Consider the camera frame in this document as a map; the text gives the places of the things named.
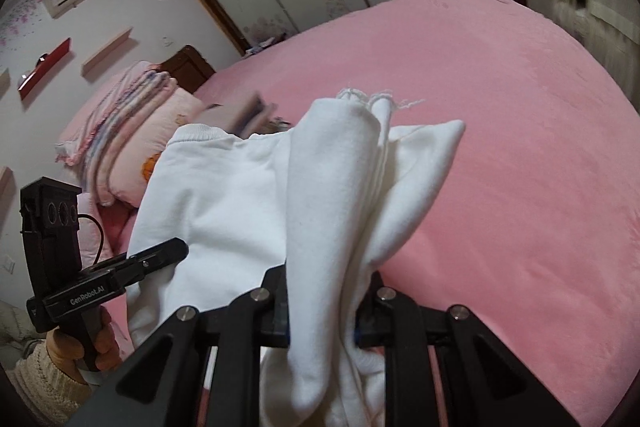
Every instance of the person's arm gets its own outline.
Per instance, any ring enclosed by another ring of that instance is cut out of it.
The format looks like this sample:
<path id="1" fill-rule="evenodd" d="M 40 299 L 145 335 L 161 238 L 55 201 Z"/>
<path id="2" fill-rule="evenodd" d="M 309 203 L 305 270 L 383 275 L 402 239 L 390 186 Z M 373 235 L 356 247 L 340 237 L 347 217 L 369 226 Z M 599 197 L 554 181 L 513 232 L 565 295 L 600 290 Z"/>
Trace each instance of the person's arm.
<path id="1" fill-rule="evenodd" d="M 100 355 L 95 365 L 101 371 L 114 369 L 122 361 L 110 322 L 102 309 L 104 328 L 95 339 Z M 76 359 L 84 355 L 82 344 L 60 330 L 47 333 L 31 355 L 8 371 L 9 380 L 23 402 L 43 426 L 61 426 L 89 398 L 91 390 L 76 367 Z"/>

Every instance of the human hand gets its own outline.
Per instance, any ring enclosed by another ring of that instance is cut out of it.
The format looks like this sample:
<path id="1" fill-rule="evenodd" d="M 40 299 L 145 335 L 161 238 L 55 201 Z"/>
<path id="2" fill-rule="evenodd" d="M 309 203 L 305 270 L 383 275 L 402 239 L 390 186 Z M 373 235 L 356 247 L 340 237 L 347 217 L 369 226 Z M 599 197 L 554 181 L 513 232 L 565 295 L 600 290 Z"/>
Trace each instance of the human hand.
<path id="1" fill-rule="evenodd" d="M 95 366 L 100 371 L 106 371 L 118 367 L 122 363 L 122 359 L 113 328 L 111 328 L 111 315 L 102 307 L 100 308 L 100 319 L 103 327 L 95 337 L 94 346 L 98 351 Z M 56 328 L 47 333 L 46 347 L 51 362 L 60 371 L 79 383 L 86 383 L 76 367 L 76 360 L 84 357 L 84 347 L 78 340 Z"/>

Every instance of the white garment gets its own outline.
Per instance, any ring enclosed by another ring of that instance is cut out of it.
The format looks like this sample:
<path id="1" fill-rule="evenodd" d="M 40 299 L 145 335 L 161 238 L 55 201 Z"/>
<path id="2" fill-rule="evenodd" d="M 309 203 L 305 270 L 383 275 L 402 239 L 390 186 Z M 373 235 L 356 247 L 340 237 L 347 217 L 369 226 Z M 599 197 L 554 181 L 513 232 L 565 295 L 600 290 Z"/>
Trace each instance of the white garment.
<path id="1" fill-rule="evenodd" d="M 430 208 L 464 130 L 460 121 L 390 129 L 395 107 L 388 94 L 345 90 L 316 100 L 286 133 L 178 129 L 129 251 L 177 236 L 190 253 L 128 292 L 134 343 L 180 306 L 228 304 L 286 254 L 291 343 L 264 359 L 262 423 L 380 423 L 384 362 L 356 349 L 354 313 L 371 273 Z"/>

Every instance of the finger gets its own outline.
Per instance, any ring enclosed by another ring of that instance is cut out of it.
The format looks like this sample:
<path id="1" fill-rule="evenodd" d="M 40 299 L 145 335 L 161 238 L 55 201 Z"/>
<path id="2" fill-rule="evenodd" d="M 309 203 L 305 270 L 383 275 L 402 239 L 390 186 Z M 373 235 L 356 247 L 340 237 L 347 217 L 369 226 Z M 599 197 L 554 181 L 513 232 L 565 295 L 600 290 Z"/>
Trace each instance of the finger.
<path id="1" fill-rule="evenodd" d="M 61 359 L 77 360 L 84 357 L 84 347 L 82 347 L 80 341 L 58 329 L 53 330 L 52 343 L 49 349 Z"/>
<path id="2" fill-rule="evenodd" d="M 95 358 L 95 367 L 100 371 L 107 371 L 108 369 L 115 369 L 122 363 L 120 358 L 120 350 L 118 346 L 111 347 L 106 353 L 98 355 Z"/>
<path id="3" fill-rule="evenodd" d="M 95 336 L 94 346 L 98 353 L 106 353 L 111 347 L 117 346 L 116 336 L 110 324 L 98 331 Z"/>
<path id="4" fill-rule="evenodd" d="M 103 326 L 110 324 L 112 320 L 110 312 L 108 312 L 104 306 L 100 306 L 100 320 Z"/>

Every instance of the pink bedspread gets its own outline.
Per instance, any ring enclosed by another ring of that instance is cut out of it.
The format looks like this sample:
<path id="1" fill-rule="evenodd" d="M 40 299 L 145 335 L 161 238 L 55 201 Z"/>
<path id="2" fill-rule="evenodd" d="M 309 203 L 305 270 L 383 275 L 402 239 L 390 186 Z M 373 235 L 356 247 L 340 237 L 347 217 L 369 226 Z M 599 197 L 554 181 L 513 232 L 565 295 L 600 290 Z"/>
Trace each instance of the pink bedspread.
<path id="1" fill-rule="evenodd" d="M 395 0 L 239 62 L 196 95 L 258 89 L 296 122 L 347 86 L 424 99 L 394 124 L 467 124 L 385 281 L 423 305 L 469 305 L 581 425 L 601 426 L 640 368 L 640 119 L 622 92 L 511 0 Z"/>

